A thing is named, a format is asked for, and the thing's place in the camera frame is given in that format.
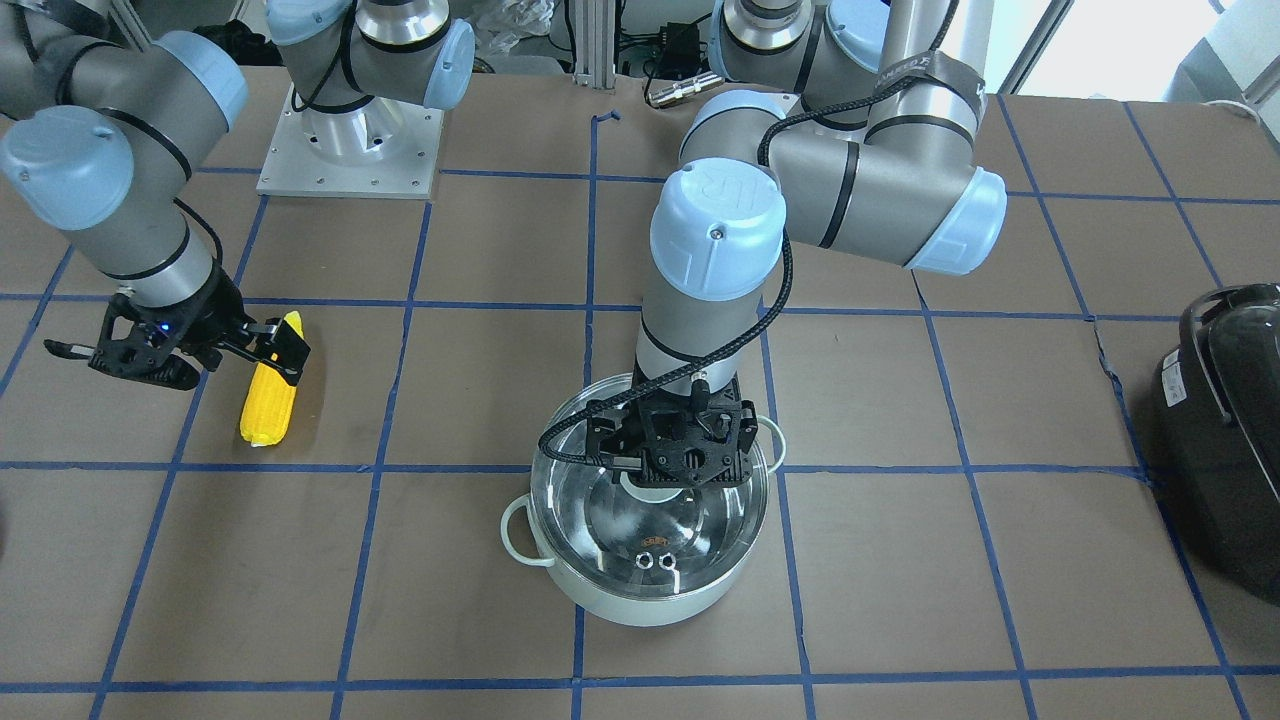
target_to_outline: pot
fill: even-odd
[[[548,427],[628,387],[630,374],[603,379],[564,402]],[[557,448],[580,451],[585,433],[580,423]],[[652,491],[535,450],[530,492],[502,515],[502,543],[517,562],[547,568],[561,591],[593,615],[637,626],[678,623],[719,600],[755,546],[768,502],[759,445],[751,446],[750,468],[750,479],[732,488]],[[521,509],[539,557],[511,544],[508,525]]]

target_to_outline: yellow corn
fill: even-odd
[[[302,337],[302,315],[297,310],[284,316],[298,337]],[[293,415],[293,398],[298,388],[284,382],[279,373],[259,364],[253,369],[253,380],[244,397],[244,410],[241,413],[241,437],[253,447],[275,445],[284,439],[289,430],[289,418]]]

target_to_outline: cable connector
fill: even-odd
[[[716,73],[705,72],[689,79],[678,81],[662,90],[652,91],[646,95],[646,99],[649,105],[662,110],[721,85],[724,85],[724,78]]]

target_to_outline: metal rod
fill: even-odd
[[[1044,14],[1041,15],[1039,22],[1036,23],[1036,28],[1032,29],[1030,37],[1027,38],[1027,45],[1023,45],[1023,51],[1018,54],[1014,65],[1009,68],[1009,74],[1000,83],[1001,95],[1014,95],[1021,90],[1023,83],[1027,82],[1032,70],[1036,69],[1036,63],[1044,54],[1044,49],[1053,40],[1053,35],[1057,33],[1059,26],[1066,19],[1066,13],[1071,10],[1074,4],[1075,0],[1050,1],[1048,8],[1044,9]]]

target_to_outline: sticker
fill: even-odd
[[[1165,405],[1169,407],[1187,400],[1187,386],[1183,384],[1181,363],[1174,361],[1174,364],[1166,365],[1160,373],[1160,384],[1165,386]]]

